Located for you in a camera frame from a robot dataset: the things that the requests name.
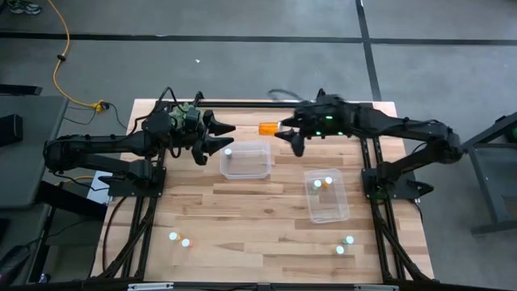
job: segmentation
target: wooden tabletop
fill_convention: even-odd
[[[135,100],[130,126],[135,118],[148,114],[154,102]],[[388,115],[397,115],[394,103],[373,105]],[[177,159],[167,153],[166,185],[154,218],[145,280],[382,282],[372,213],[360,182],[364,165],[359,139],[314,138],[306,142],[304,156],[297,158],[287,142],[258,135],[259,122],[282,120],[292,114],[292,109],[213,110],[219,121],[237,126],[228,134],[235,141],[266,141],[271,145],[271,174],[265,179],[228,180],[220,173],[219,153],[204,167],[194,163],[189,151],[184,150]],[[386,161],[406,155],[401,139],[382,137],[380,143]],[[132,161],[137,157],[122,154],[121,158]],[[375,158],[371,156],[371,160],[374,167]],[[326,168],[343,173],[350,218],[314,224],[307,209],[304,172]],[[110,204],[104,225],[117,201]],[[108,263],[128,239],[134,203],[135,199],[128,198],[115,215],[107,240]],[[395,200],[393,209],[402,246],[421,270],[433,277],[418,210],[402,200]],[[172,231],[189,238],[193,246],[184,248],[170,241]],[[355,243],[345,255],[336,255],[336,246],[348,235],[355,238]],[[103,233],[93,275],[102,269],[102,237]],[[133,257],[133,270],[140,247],[141,242]],[[390,247],[387,253],[394,275]]]

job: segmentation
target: cable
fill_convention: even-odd
[[[63,61],[66,61],[66,54],[69,50],[69,47],[70,47],[70,33],[69,33],[69,30],[68,30],[68,25],[66,25],[66,21],[65,19],[63,18],[63,16],[61,15],[61,13],[59,12],[59,10],[57,9],[57,7],[54,5],[54,3],[52,2],[52,0],[48,0],[48,4],[50,4],[50,6],[54,9],[54,11],[56,11],[57,13],[57,16],[59,16],[59,19],[61,20],[61,23],[63,23],[63,27],[65,28],[65,32],[66,32],[66,46],[65,46],[65,49],[63,50],[63,52],[59,55],[57,55],[57,63],[56,63],[56,68],[54,69],[54,73],[53,73],[53,81],[54,81],[54,86],[56,87],[56,89],[63,95],[65,96],[66,98],[68,98],[68,100],[70,100],[71,102],[75,103],[75,104],[78,104],[78,105],[82,105],[84,107],[89,107],[89,108],[93,108],[95,111],[97,112],[102,112],[103,111],[103,106],[101,105],[102,103],[102,100],[98,101],[97,103],[84,103],[84,102],[81,102],[81,101],[78,101],[72,97],[70,97],[68,94],[66,94],[63,89],[61,89],[61,87],[59,86],[59,84],[57,83],[57,71],[59,70],[59,68],[61,67],[61,63]]]
[[[119,210],[119,207],[126,200],[127,197],[123,197],[120,201],[115,205],[113,212],[110,215],[110,219],[107,221],[106,230],[104,231],[104,239],[103,239],[103,272],[106,271],[106,241],[107,241],[107,233],[110,231],[111,222],[113,221],[113,217],[115,217],[115,213]]]
[[[94,115],[91,116],[90,120],[88,120],[87,123],[82,123],[82,122],[79,122],[79,121],[75,121],[75,120],[71,120],[70,118],[66,118],[66,117],[63,117],[64,120],[67,120],[67,121],[70,121],[72,123],[75,123],[75,124],[80,124],[80,125],[89,125],[91,123],[91,121],[95,118],[95,115],[97,114],[97,111],[94,110]]]
[[[74,180],[79,180],[79,179],[94,179],[94,176],[78,176],[78,177],[74,178]],[[68,183],[68,182],[72,182],[72,180],[67,179],[65,181],[57,182],[54,185],[59,186],[60,183]]]
[[[100,189],[95,189],[95,188],[91,187],[90,185],[86,185],[86,184],[84,184],[84,183],[79,183],[79,182],[78,182],[78,181],[76,181],[74,178],[70,178],[69,176],[65,176],[65,175],[59,175],[59,174],[57,174],[56,172],[53,172],[53,175],[55,175],[56,177],[69,179],[71,182],[74,182],[74,183],[76,183],[77,185],[81,185],[81,186],[83,186],[83,187],[88,187],[89,189],[91,189],[91,191],[94,191],[94,192],[109,189],[109,187],[100,188]]]
[[[427,144],[427,141],[421,143],[420,145],[417,145],[417,147],[414,148],[414,150],[411,152],[411,154],[414,154],[414,152],[416,152],[421,146],[426,145],[426,144]]]
[[[167,88],[165,88],[165,90],[162,92],[162,94],[160,95],[160,98],[158,99],[157,101],[157,104],[160,103],[163,99],[163,96],[165,96],[165,94],[167,93],[167,91],[170,91],[170,94],[172,95],[172,99],[174,100],[174,103],[176,104],[176,107],[178,107],[178,109],[183,112],[183,113],[187,113],[186,111],[184,111],[180,106],[179,106],[179,103],[178,103],[178,100],[176,99],[176,96],[174,95],[174,92],[172,91],[172,88],[170,88],[169,86],[167,86]]]
[[[120,121],[120,118],[119,118],[119,110],[118,108],[115,106],[115,104],[111,103],[111,102],[104,102],[105,104],[108,104],[109,106],[113,106],[113,108],[115,109],[115,116],[116,116],[116,120],[119,122],[120,126],[122,126],[123,128],[125,129],[128,129],[127,126],[125,126],[122,121]]]
[[[280,99],[278,97],[276,97],[273,93],[280,93],[280,94],[284,94],[284,95],[287,95],[287,96],[291,96],[293,97],[294,99],[298,100],[298,101],[304,101],[297,93],[295,92],[292,92],[292,91],[288,91],[288,90],[284,90],[284,89],[271,89],[267,92],[267,96],[269,96],[269,98],[271,98],[272,100],[275,100],[275,101],[280,101]]]
[[[409,199],[409,202],[411,202],[414,206],[416,206],[416,208],[418,209],[418,212],[420,213],[420,220],[423,221],[422,210],[420,209],[420,206],[418,205],[418,203],[416,203],[412,199]]]
[[[56,233],[54,233],[54,234],[49,234],[49,235],[47,235],[47,236],[46,236],[46,238],[55,237],[55,236],[57,236],[57,235],[59,235],[59,234],[63,233],[65,230],[67,230],[67,229],[69,229],[69,228],[71,228],[71,227],[74,227],[74,226],[77,226],[77,225],[80,225],[80,224],[82,224],[82,223],[84,223],[84,222],[89,222],[89,221],[95,221],[95,219],[86,219],[86,220],[83,220],[83,221],[78,221],[78,222],[72,223],[72,224],[71,224],[71,225],[69,225],[69,226],[65,226],[65,227],[63,227],[61,230],[57,231],[57,232],[56,232]],[[39,242],[40,240],[43,240],[43,238],[45,238],[45,236],[44,236],[44,237],[42,237],[42,238],[37,238],[37,239],[31,240],[30,242],[28,242],[28,243],[25,245],[25,247],[29,247],[29,246],[30,246],[30,245],[32,245],[33,243],[36,243],[36,242]]]
[[[165,96],[165,94],[167,93],[167,91],[170,91],[170,93],[172,94],[172,98],[174,99],[174,101],[176,102],[176,105],[178,106],[178,109],[181,111],[181,112],[184,112],[186,113],[182,108],[179,107],[179,104],[178,104],[178,100],[176,100],[176,96],[174,96],[174,92],[172,91],[172,89],[168,86],[167,88],[165,88],[165,90],[162,92],[162,94],[160,95],[160,97],[158,98],[158,101],[156,101],[156,103],[154,104],[154,107],[153,109],[151,109],[151,111],[149,112],[149,114],[147,114],[146,116],[140,116],[138,118],[135,119],[135,122],[134,122],[134,125],[131,129],[131,132],[124,138],[118,140],[116,143],[119,143],[121,141],[125,141],[127,140],[128,138],[130,138],[134,133],[135,131],[137,130],[137,126],[138,126],[138,121],[140,120],[144,120],[146,119],[147,117],[151,116],[151,114],[155,113],[156,110],[158,109],[158,105],[160,104],[160,102],[163,100],[163,97]]]

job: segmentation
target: floor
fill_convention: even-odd
[[[0,15],[0,31],[50,34],[47,40],[0,39],[0,82],[42,86],[42,95],[57,95],[52,71],[65,42],[52,34],[61,34],[63,27],[47,2],[36,1],[44,8],[36,17],[7,11]],[[399,116],[441,120],[463,140],[517,108],[516,1],[55,3],[72,33],[147,36],[148,40],[74,40],[59,73],[65,91],[87,102],[104,99],[116,104],[124,123],[134,99],[157,98],[165,86],[184,98],[203,91],[207,98],[229,99],[266,98],[271,88],[313,99],[323,87],[349,100],[394,101]],[[361,3],[364,19],[358,17]],[[361,43],[360,38],[368,35],[409,39],[411,44]],[[437,45],[418,39],[458,41]],[[508,41],[487,45],[482,40]],[[89,114],[67,112],[82,122],[90,119]],[[114,112],[107,112],[87,126],[64,122],[61,134],[67,133],[121,134],[124,129]],[[408,141],[406,150],[415,146]],[[435,186],[422,199],[435,277],[446,283],[517,289],[517,231],[476,238],[470,234],[471,228],[490,218],[469,158],[454,165],[431,165],[416,175]],[[67,252],[74,251],[63,248],[56,257]],[[91,258],[84,261],[86,270],[73,276],[86,276]]]

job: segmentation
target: transparent plastic bin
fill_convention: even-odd
[[[325,183],[327,177],[332,179],[331,184]],[[322,185],[314,190],[316,180],[319,180]],[[343,175],[339,170],[306,171],[305,194],[312,222],[345,221],[349,218],[347,194],[343,184]]]
[[[271,149],[266,142],[233,142],[221,150],[221,173],[228,179],[264,179],[270,172]]]

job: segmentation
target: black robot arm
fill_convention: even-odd
[[[48,141],[44,147],[45,166],[54,173],[77,167],[112,172],[113,177],[104,177],[107,183],[128,179],[140,188],[156,184],[162,168],[153,167],[151,158],[160,149],[168,149],[172,156],[175,150],[191,149],[198,165],[205,165],[208,157],[233,142],[231,137],[212,137],[235,130],[235,126],[218,122],[211,110],[201,112],[192,105],[176,106],[176,112],[153,110],[141,119],[142,130],[127,136],[68,135]],[[133,153],[145,159],[125,162],[98,154]]]
[[[328,136],[374,138],[379,136],[401,137],[424,141],[427,146],[396,162],[377,165],[380,183],[396,180],[401,175],[433,162],[457,162],[463,154],[459,150],[460,138],[451,128],[437,120],[418,121],[409,118],[387,116],[380,110],[359,103],[348,103],[338,95],[318,92],[316,102],[301,102],[292,117],[281,121],[290,129],[275,135],[289,141],[294,154],[301,157],[305,138]]]

